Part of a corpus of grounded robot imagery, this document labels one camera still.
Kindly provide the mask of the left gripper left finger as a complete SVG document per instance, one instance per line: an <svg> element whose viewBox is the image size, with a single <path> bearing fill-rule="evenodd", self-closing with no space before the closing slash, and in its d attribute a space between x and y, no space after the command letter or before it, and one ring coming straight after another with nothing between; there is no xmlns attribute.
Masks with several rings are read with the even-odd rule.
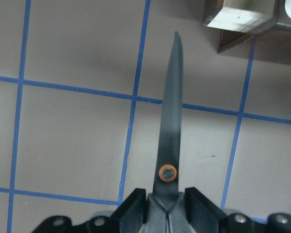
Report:
<svg viewBox="0 0 291 233"><path fill-rule="evenodd" d="M67 216L51 216L43 220L34 233L138 233L144 223L146 190L136 188L111 216L96 216L73 225Z"/></svg>

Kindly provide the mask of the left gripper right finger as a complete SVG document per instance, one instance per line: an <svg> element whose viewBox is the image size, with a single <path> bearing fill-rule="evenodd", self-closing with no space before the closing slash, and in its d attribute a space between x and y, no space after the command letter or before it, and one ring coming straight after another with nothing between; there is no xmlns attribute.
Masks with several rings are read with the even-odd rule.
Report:
<svg viewBox="0 0 291 233"><path fill-rule="evenodd" d="M185 189L189 224L197 233L291 233L291 215L274 213L259 223L240 213L227 215L195 187Z"/></svg>

